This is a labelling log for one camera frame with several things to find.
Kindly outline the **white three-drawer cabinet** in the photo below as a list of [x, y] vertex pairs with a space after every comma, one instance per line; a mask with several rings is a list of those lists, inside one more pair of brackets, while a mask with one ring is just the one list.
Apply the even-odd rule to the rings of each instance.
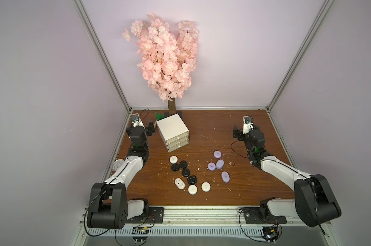
[[157, 127], [169, 153], [190, 143], [189, 129], [178, 114], [157, 121]]

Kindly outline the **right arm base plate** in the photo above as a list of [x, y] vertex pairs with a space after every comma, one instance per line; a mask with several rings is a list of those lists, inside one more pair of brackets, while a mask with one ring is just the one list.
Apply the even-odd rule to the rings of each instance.
[[275, 216], [270, 211], [263, 207], [245, 207], [239, 209], [243, 213], [246, 223], [265, 223], [265, 224], [286, 224], [285, 216]]

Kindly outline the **purple earphone case top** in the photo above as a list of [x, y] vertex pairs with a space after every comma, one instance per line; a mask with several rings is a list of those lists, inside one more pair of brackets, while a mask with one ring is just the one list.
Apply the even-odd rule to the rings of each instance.
[[222, 153], [218, 150], [213, 152], [214, 158], [220, 159], [222, 157]]

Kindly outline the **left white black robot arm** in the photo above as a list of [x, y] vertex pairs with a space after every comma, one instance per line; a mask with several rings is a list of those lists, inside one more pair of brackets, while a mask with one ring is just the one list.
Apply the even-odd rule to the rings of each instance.
[[135, 217], [149, 217], [147, 199], [127, 198], [127, 188], [149, 157], [148, 137], [155, 133], [153, 122], [148, 126], [134, 123], [127, 128], [131, 145], [125, 159], [119, 160], [115, 173], [104, 182], [93, 185], [85, 224], [89, 228], [122, 229]]

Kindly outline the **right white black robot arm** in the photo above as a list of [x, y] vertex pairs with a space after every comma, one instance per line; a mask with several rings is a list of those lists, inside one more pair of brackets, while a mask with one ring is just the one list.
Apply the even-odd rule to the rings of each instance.
[[293, 199], [269, 198], [261, 201], [261, 220], [293, 217], [309, 227], [316, 227], [341, 217], [342, 210], [327, 178], [321, 174], [311, 175], [300, 171], [269, 153], [265, 149], [265, 137], [259, 127], [234, 127], [233, 137], [244, 142], [253, 167], [271, 174], [294, 192]]

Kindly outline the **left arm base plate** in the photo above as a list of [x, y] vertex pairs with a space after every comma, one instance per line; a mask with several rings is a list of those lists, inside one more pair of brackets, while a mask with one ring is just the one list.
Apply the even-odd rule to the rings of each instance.
[[132, 223], [132, 224], [161, 224], [163, 223], [165, 215], [165, 209], [164, 207], [149, 207], [149, 212], [147, 215], [140, 215], [135, 216], [133, 218], [130, 218], [127, 220], [126, 223]]

